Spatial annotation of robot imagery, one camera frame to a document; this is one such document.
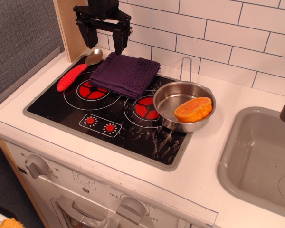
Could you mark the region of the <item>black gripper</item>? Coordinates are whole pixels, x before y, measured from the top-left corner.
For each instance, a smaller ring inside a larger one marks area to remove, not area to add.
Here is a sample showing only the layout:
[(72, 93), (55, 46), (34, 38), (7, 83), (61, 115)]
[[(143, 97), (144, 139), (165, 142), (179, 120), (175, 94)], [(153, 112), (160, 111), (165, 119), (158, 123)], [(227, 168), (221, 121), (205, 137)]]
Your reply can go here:
[(115, 54), (127, 47), (131, 34), (131, 16), (119, 9), (117, 0), (89, 0), (85, 6), (74, 6), (76, 24), (86, 46), (92, 49), (98, 43), (97, 29), (113, 32)]

